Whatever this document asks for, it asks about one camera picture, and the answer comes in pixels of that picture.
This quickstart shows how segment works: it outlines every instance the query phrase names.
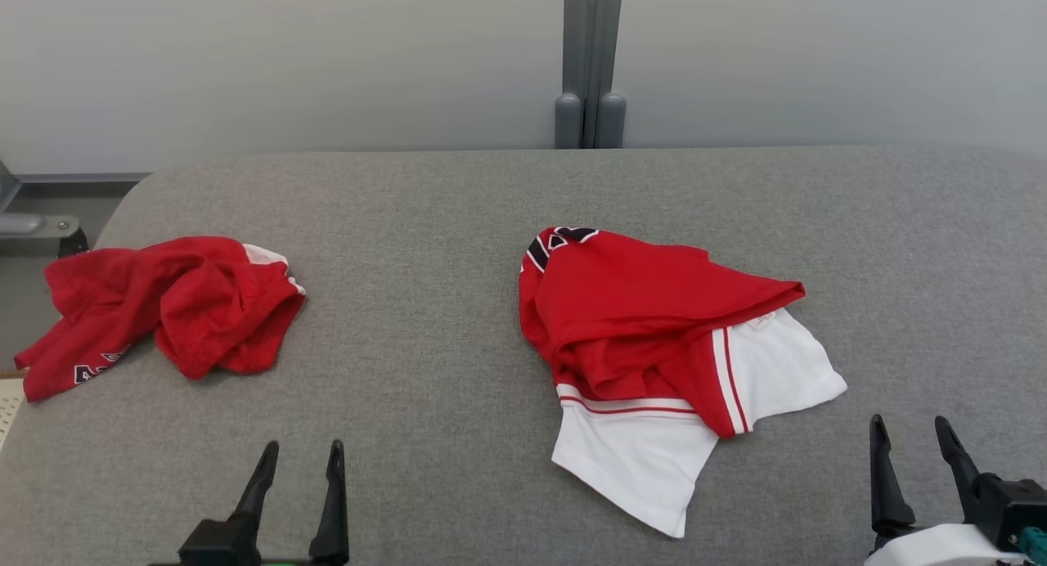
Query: red garment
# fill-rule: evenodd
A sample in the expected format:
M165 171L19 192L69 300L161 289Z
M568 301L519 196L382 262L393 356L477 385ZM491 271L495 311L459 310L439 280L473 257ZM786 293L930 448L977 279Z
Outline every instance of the red garment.
M800 282L723 268L691 246L550 227L520 267L520 327L558 386L595 402L684 399L717 435L732 436L752 421L733 384L721 387L714 346L727 333L715 329L803 295Z
M30 403L83 384L136 339L157 345L190 379L215 365L272 366L305 291L285 257L225 237L183 237L146 249L97 249L48 265L62 320L15 364L29 368Z

